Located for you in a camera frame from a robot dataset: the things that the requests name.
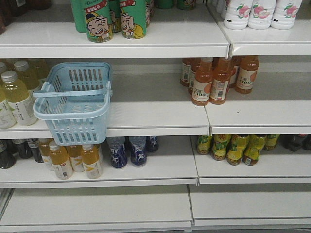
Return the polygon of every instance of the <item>beverage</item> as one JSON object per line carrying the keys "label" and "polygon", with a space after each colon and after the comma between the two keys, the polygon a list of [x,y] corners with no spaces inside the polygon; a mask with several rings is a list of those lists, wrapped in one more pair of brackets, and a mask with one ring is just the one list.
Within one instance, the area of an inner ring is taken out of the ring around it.
{"label": "beverage", "polygon": [[131,162],[135,166],[142,166],[147,161],[146,155],[146,137],[134,136],[129,137],[131,143]]}
{"label": "beverage", "polygon": [[241,94],[252,92],[259,67],[258,56],[245,56],[242,58],[235,90]]}
{"label": "beverage", "polygon": [[82,162],[86,175],[96,179],[102,175],[102,166],[97,148],[92,144],[82,145]]}
{"label": "beverage", "polygon": [[49,143],[49,147],[56,176],[62,180],[68,179],[72,176],[73,170],[65,147],[56,144],[54,140]]}
{"label": "beverage", "polygon": [[111,150],[111,165],[122,168],[127,164],[125,153],[125,137],[108,137],[107,143]]}
{"label": "beverage", "polygon": [[49,142],[51,141],[52,141],[51,138],[39,138],[39,149],[43,162],[47,166],[48,170],[54,171],[52,160],[50,158]]}
{"label": "beverage", "polygon": [[6,71],[2,75],[3,90],[18,124],[28,126],[37,121],[33,105],[26,85],[17,77],[14,71]]}
{"label": "beverage", "polygon": [[212,62],[213,58],[202,58],[200,67],[195,73],[192,93],[192,103],[195,105],[205,106],[208,104],[213,81]]}
{"label": "beverage", "polygon": [[232,74],[231,58],[220,58],[213,71],[213,84],[209,96],[209,102],[223,104]]}
{"label": "beverage", "polygon": [[82,147],[81,145],[77,146],[66,146],[67,154],[69,155],[72,169],[76,172],[84,171],[82,163]]}
{"label": "beverage", "polygon": [[252,134],[250,141],[243,155],[243,162],[247,165],[254,165],[258,162],[260,152],[267,140],[265,134]]}

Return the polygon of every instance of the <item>yellow drink bottle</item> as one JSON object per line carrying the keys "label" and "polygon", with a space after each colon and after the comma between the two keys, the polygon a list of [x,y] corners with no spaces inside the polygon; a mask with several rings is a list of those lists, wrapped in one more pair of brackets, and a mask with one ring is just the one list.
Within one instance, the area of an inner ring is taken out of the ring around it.
{"label": "yellow drink bottle", "polygon": [[6,71],[1,74],[3,90],[18,124],[28,126],[37,121],[33,110],[33,99],[27,91],[26,85],[18,79],[16,72]]}

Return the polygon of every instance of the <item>green can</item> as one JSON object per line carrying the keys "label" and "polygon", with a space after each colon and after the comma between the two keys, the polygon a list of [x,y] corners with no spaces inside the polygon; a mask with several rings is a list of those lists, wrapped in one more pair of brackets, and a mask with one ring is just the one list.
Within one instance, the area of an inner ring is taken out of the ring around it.
{"label": "green can", "polygon": [[146,35],[145,0],[120,0],[121,26],[127,39],[140,39]]}
{"label": "green can", "polygon": [[108,0],[83,0],[87,38],[92,42],[112,39]]}

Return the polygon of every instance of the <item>plastic basket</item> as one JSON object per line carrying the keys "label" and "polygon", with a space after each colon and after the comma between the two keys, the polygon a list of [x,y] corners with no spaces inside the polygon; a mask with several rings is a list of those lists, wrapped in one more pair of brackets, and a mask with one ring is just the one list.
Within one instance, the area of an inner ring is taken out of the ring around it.
{"label": "plastic basket", "polygon": [[104,62],[60,63],[35,92],[35,116],[59,145],[98,144],[106,139],[112,69]]}

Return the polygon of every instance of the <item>shelf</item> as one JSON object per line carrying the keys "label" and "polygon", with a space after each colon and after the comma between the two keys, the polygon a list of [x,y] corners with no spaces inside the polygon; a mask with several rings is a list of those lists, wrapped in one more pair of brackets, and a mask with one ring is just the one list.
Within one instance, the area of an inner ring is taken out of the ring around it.
{"label": "shelf", "polygon": [[310,134],[310,86],[310,73],[258,73],[250,94],[230,89],[224,104],[206,106],[210,134]]}
{"label": "shelf", "polygon": [[310,228],[307,184],[190,186],[194,228]]}
{"label": "shelf", "polygon": [[228,48],[202,4],[192,11],[156,9],[146,36],[138,40],[125,39],[120,32],[105,43],[89,42],[76,31],[70,4],[29,11],[0,36],[0,58],[225,57]]}
{"label": "shelf", "polygon": [[0,232],[181,230],[189,229],[191,220],[186,185],[16,189]]}
{"label": "shelf", "polygon": [[311,54],[311,7],[308,0],[303,1],[295,24],[289,30],[272,27],[265,30],[249,27],[232,30],[224,25],[224,20],[212,5],[209,4],[208,8],[231,44],[229,56]]}
{"label": "shelf", "polygon": [[[196,137],[191,137],[196,145]],[[266,184],[311,183],[310,151],[291,152],[278,145],[272,151],[262,150],[254,166],[241,162],[232,166],[226,160],[216,161],[210,154],[200,155],[194,149],[199,184]]]}
{"label": "shelf", "polygon": [[110,150],[103,143],[104,162],[101,177],[90,180],[84,172],[74,172],[60,180],[45,164],[33,158],[17,159],[10,169],[1,171],[0,187],[5,188],[76,188],[196,184],[197,171],[188,136],[159,137],[159,150],[148,153],[147,163],[135,167],[128,158],[122,169],[110,165]]}

